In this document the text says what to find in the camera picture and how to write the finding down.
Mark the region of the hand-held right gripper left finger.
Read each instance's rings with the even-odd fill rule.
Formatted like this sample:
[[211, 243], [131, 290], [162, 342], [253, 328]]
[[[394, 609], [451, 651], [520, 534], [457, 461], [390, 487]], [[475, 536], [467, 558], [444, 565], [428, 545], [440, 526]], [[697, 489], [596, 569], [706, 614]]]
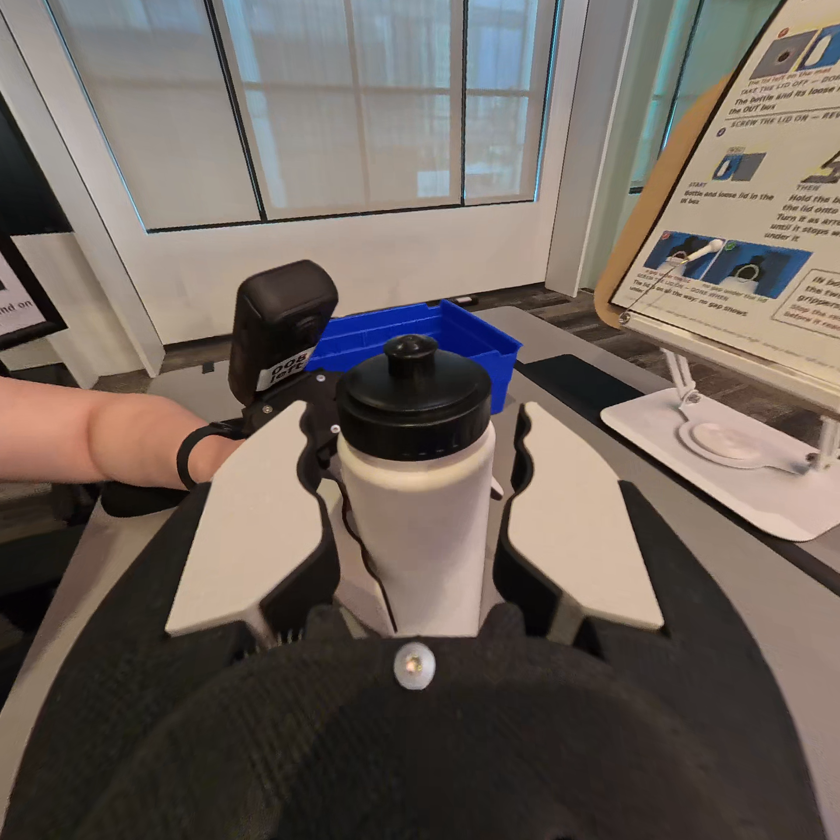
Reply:
[[240, 625], [255, 640], [298, 640], [340, 582], [318, 490], [313, 406], [294, 402], [253, 433], [165, 526], [183, 562], [169, 637]]

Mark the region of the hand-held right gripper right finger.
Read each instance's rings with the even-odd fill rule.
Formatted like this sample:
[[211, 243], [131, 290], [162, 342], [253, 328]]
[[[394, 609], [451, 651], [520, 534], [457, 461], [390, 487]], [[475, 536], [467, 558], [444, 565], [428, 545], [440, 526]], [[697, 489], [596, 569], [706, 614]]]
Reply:
[[537, 402], [520, 405], [514, 436], [493, 583], [520, 610], [526, 634], [574, 640], [592, 619], [661, 631], [665, 619], [613, 468]]

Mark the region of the white bottle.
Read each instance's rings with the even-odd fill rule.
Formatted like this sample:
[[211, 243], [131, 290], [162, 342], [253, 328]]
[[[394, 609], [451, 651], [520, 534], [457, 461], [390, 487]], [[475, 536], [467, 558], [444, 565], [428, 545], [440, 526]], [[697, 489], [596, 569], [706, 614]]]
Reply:
[[453, 455], [377, 458], [338, 438], [356, 532], [398, 636], [475, 637], [496, 431]]

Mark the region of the black bottle lid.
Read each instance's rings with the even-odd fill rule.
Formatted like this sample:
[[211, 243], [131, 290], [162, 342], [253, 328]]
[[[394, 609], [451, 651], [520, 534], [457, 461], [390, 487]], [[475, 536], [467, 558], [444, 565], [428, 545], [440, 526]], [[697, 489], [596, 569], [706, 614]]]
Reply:
[[417, 463], [455, 455], [487, 431], [491, 387], [482, 365], [439, 349], [434, 338], [397, 336], [339, 378], [340, 432], [349, 446], [377, 459]]

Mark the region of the blue plastic object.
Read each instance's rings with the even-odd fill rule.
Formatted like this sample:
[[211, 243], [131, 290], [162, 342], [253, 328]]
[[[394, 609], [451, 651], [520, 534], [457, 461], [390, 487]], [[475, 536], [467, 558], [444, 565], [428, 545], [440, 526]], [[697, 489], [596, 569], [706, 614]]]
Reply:
[[441, 350], [469, 358], [491, 379], [491, 412], [506, 402], [513, 367], [522, 344], [453, 302], [434, 307], [416, 303], [332, 318], [313, 351], [307, 371], [344, 373], [383, 352], [386, 341], [405, 334], [427, 335]]

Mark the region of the person's left forearm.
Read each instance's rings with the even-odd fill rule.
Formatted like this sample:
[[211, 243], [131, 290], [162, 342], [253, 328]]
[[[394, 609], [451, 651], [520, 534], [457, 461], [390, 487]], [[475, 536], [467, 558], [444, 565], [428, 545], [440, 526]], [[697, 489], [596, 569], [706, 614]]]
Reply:
[[2, 482], [116, 480], [181, 489], [175, 459], [203, 421], [162, 397], [1, 381]]

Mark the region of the person's left hand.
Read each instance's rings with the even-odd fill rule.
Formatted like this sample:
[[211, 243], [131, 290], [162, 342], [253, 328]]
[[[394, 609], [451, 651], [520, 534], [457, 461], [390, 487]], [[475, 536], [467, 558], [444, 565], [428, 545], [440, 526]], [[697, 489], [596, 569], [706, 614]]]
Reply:
[[237, 452], [244, 442], [244, 439], [217, 434], [207, 435], [198, 440], [186, 461], [186, 471], [193, 484], [198, 485], [212, 480], [224, 462]]

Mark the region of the black wristband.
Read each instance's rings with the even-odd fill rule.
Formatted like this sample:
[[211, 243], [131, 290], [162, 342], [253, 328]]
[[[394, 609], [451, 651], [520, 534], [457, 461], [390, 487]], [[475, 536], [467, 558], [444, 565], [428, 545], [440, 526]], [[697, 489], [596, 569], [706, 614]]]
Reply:
[[192, 490], [197, 484], [189, 468], [189, 460], [193, 450], [200, 442], [210, 437], [225, 438], [237, 443], [241, 443], [246, 439], [243, 424], [234, 419], [223, 422], [211, 422], [189, 433], [183, 439], [175, 457], [176, 471], [185, 490]]

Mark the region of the black office chair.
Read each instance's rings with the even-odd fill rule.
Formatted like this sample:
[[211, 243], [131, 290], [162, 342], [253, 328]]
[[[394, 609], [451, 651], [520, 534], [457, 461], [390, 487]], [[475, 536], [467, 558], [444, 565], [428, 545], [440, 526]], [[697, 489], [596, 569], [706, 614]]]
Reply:
[[1, 603], [32, 629], [46, 612], [100, 495], [99, 484], [2, 484]]

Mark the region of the white framed window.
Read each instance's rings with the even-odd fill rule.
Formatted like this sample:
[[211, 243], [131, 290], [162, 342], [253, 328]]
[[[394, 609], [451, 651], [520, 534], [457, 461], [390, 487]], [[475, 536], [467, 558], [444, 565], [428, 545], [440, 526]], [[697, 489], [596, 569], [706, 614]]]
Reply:
[[148, 233], [532, 201], [558, 2], [45, 2]]

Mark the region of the black sign holder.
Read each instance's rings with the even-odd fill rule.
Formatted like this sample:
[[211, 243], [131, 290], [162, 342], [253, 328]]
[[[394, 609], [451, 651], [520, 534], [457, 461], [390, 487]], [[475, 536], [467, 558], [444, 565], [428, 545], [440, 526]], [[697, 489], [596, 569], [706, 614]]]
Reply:
[[12, 238], [1, 232], [1, 351], [67, 330]]

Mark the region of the instruction sheet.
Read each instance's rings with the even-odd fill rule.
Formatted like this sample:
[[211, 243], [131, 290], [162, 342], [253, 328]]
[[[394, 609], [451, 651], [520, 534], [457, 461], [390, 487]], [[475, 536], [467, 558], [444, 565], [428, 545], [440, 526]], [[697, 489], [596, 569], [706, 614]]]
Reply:
[[838, 384], [839, 4], [785, 2], [612, 303]]

